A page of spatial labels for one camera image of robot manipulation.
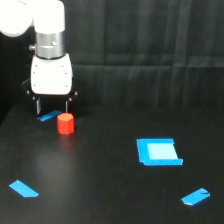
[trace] blue tape marker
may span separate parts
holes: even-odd
[[[174,141],[171,138],[137,139],[139,162],[143,163],[146,166],[181,166],[183,164],[183,159],[177,158],[173,144]],[[153,156],[153,159],[150,158],[150,149],[152,150],[151,154]]]
[[[26,186],[24,183],[22,183],[19,180],[10,184],[9,187],[11,187],[14,191],[18,192],[24,198],[37,197],[39,195],[37,192],[29,188],[28,186]]]
[[[185,205],[195,205],[209,196],[210,196],[210,193],[206,191],[205,189],[201,188],[189,194],[188,196],[182,198],[181,200],[183,201]]]
[[[59,115],[59,114],[61,114],[61,111],[55,110],[55,111],[52,111],[52,112],[49,113],[49,114],[43,115],[42,117],[38,117],[38,119],[39,119],[40,121],[46,121],[46,120],[48,120],[48,119],[50,119],[50,118],[52,118],[52,117],[55,117],[55,116],[57,116],[57,115]]]
[[[181,166],[183,159],[149,159],[143,164],[146,166]]]
[[[158,144],[161,144],[161,143],[170,143],[170,144],[174,144],[174,141],[172,138],[146,138],[146,139],[138,139],[140,141],[142,141],[143,143],[145,144],[150,144],[150,143],[158,143]]]

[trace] black curtain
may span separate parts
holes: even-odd
[[[224,106],[223,1],[63,3],[66,48],[74,76],[84,84],[83,104]],[[22,102],[33,29],[0,41],[5,96]]]

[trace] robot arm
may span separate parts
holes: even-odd
[[[36,44],[30,80],[23,83],[36,101],[40,113],[40,95],[67,95],[72,101],[74,79],[69,55],[65,52],[64,5],[58,0],[0,0],[0,32],[18,37],[34,26]]]

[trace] blue tape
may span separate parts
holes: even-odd
[[[9,185],[10,188],[12,188],[14,191],[18,192],[20,195],[22,195],[24,198],[28,197],[37,197],[39,194],[26,186],[21,181],[17,180],[14,183]]]
[[[183,159],[151,159],[148,144],[174,144],[173,139],[137,139],[139,162],[146,166],[181,166]]]
[[[158,144],[161,144],[161,143],[170,143],[170,144],[174,144],[174,141],[172,138],[146,138],[146,139],[138,139],[140,140],[141,142],[145,143],[145,144],[150,144],[150,143],[158,143]]]
[[[55,110],[55,111],[52,111],[52,112],[49,113],[49,114],[43,115],[42,117],[38,117],[38,119],[39,119],[40,121],[46,121],[46,120],[48,120],[48,119],[50,119],[50,118],[52,118],[52,117],[55,117],[55,116],[57,116],[57,115],[59,115],[59,114],[61,114],[61,111]]]
[[[143,164],[146,166],[181,166],[183,159],[149,159]]]
[[[185,205],[195,205],[198,202],[204,200],[205,198],[208,198],[210,196],[210,193],[206,191],[205,189],[201,188],[188,196],[182,198],[181,200]]]

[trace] blue square outline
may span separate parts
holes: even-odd
[[[147,145],[168,143],[174,144],[172,138],[154,138],[154,139],[137,139],[137,147],[139,153],[139,162],[146,166],[181,166],[183,164],[183,159],[150,159]]]

